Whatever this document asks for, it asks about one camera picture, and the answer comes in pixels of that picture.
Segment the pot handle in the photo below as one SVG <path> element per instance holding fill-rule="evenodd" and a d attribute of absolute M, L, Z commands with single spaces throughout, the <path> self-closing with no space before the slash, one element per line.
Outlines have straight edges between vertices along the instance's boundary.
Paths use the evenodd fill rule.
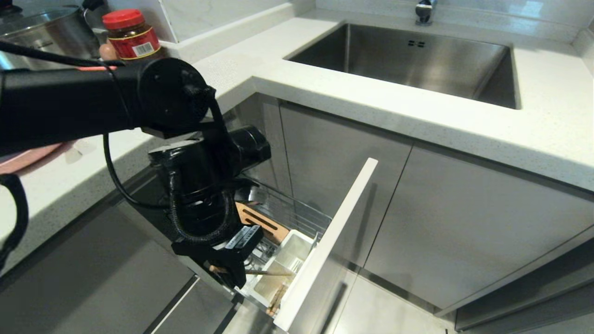
<path fill-rule="evenodd" d="M 85 12 L 87 10 L 94 11 L 99 6 L 104 5 L 104 4 L 105 4 L 105 2 L 103 0 L 84 0 L 82 8 L 84 9 Z"/>

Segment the cooking pot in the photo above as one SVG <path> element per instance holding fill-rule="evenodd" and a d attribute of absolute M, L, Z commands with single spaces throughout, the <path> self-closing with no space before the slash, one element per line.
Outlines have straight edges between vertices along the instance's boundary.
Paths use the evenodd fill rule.
<path fill-rule="evenodd" d="M 103 0 L 85 0 L 76 5 L 43 10 L 23 10 L 12 0 L 0 0 L 0 40 L 28 48 L 85 59 L 99 58 L 99 40 L 86 21 L 86 14 Z M 0 52 L 0 68 L 48 70 L 67 65 Z"/>

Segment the red jar lid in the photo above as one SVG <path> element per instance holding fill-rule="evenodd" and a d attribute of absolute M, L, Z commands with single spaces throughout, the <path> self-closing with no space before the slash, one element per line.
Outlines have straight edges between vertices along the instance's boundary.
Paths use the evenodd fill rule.
<path fill-rule="evenodd" d="M 107 29 L 123 29 L 141 23 L 144 23 L 143 13 L 135 9 L 119 10 L 103 16 L 103 25 Z"/>

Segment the robotic arm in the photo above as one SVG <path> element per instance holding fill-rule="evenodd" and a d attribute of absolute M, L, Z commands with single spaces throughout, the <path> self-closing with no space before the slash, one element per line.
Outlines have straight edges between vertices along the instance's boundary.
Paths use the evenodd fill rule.
<path fill-rule="evenodd" d="M 263 233 L 240 223 L 233 195 L 251 185 L 237 176 L 269 159 L 270 145 L 255 127 L 228 131 L 214 94 L 194 67 L 172 58 L 109 68 L 4 71 L 0 155 L 105 134 L 108 168 L 124 197 L 163 210 L 178 236 L 172 244 L 177 254 L 205 269 L 224 267 L 226 273 L 213 275 L 231 288 L 242 287 L 243 262 Z M 204 120 L 208 110 L 212 121 Z M 134 201 L 113 172 L 107 133 L 137 127 L 161 138 L 202 135 L 149 153 L 167 206 Z"/>

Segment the kitchen sink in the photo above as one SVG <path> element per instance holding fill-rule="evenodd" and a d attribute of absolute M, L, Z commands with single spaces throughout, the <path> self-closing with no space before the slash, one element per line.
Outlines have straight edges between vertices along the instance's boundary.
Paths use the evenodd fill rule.
<path fill-rule="evenodd" d="M 519 109 L 503 45 L 345 24 L 289 60 Z"/>

